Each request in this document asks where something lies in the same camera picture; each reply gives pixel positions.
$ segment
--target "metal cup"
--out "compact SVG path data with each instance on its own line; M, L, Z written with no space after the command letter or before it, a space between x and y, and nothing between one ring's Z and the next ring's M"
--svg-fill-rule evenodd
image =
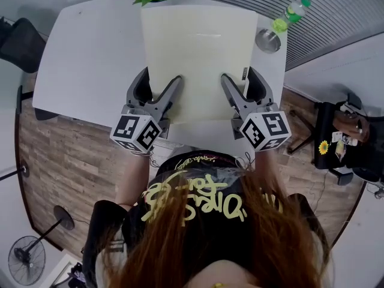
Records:
M281 47L281 41L277 34L269 29L262 29L256 35L256 44L261 51L274 53Z

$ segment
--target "black office chair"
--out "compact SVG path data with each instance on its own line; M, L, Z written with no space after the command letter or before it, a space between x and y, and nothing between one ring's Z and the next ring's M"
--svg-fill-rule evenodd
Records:
M289 146L287 153L294 154L305 145L314 141L314 161L317 169L328 169L331 173L338 176L338 184L346 185L352 178L353 173L342 174L334 169L346 166L364 180L376 182L384 180L384 117L372 118L365 117L370 123L370 136L368 142L358 145L346 145L346 154L342 161L335 155L336 144L331 144L326 154L319 152L320 144L325 140L332 141L332 133L338 131L333 126L334 115L340 109L342 103L317 103L318 108L316 126L313 127L303 116L291 111L292 116L297 116L304 125L311 131L309 138L304 140L299 146L293 148Z
M40 65L46 42L33 24L26 18L20 18L13 25L0 19L0 58L8 61L26 73L35 73ZM16 113L22 112L22 101L32 98L33 92L23 93L23 87L17 90ZM58 114L35 109L39 121L54 118Z

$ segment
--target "wooden floor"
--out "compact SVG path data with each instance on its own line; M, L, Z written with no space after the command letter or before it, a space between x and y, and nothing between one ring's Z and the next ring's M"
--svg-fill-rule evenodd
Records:
M282 108L302 112L313 124L316 113L313 103L286 89ZM293 133L290 142L297 142L309 132L288 116ZM30 176L24 178L28 206L36 228L47 230L54 222L53 207L61 205L78 221L74 230L61 227L49 237L62 248L81 256L93 204L101 199L113 200L115 184L127 165L124 151L109 140L107 127L59 116L37 121L31 100L23 102L20 116L20 157L29 164ZM161 141L155 146L154 159L161 164L176 145ZM330 242L346 221L360 192L362 181L355 178L346 187L339 187L334 175L311 165L313 146L294 156L278 150L280 172L289 193L304 194L315 210ZM152 167L150 175L154 176Z

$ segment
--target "sticker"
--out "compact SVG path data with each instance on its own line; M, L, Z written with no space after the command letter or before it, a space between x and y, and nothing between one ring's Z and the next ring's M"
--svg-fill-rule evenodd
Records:
M124 139L132 139L134 130L136 129L138 116L125 116L120 117L119 123L116 126L114 137L122 137Z
M248 67L244 67L242 71L242 77L241 77L242 81L244 81L247 78L247 71L248 71Z
M242 133L248 141L250 141L254 149L256 149L265 139L265 136L262 134L260 129L258 129L252 119L248 120L247 124L242 129Z
M358 144L358 140L357 139L353 139L350 136L347 136L345 134L343 135L342 141L345 144L350 145L350 146L357 146L357 144Z
M343 138L343 133L341 131L332 132L332 143L336 143Z
M284 142L285 139L286 137L281 137L280 139L272 139L265 146L263 146L261 151L264 151L266 149L277 148Z
M123 148L125 149L129 149L130 151L141 151L139 148L137 148L136 146L134 146L132 143L130 142L124 142L124 141L118 141L118 140L114 140L117 144L119 144L120 146L122 146Z
M143 132L137 137L137 142L140 143L145 149L149 149L160 134L160 129L152 121L144 128Z
M319 151L322 155L325 155L328 152L328 143L327 141L323 141L319 146Z
M270 135L279 136L281 134L289 134L289 131L279 113L263 114L263 119Z
M341 162L344 158L344 155L346 154L346 146L342 140L338 141L336 144L336 150L335 155L337 156L338 160Z

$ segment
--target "green bottle cap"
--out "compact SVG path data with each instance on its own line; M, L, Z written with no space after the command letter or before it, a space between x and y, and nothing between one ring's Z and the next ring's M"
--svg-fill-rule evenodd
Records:
M310 5L311 5L311 1L310 0L301 0L301 3L305 7L310 7Z

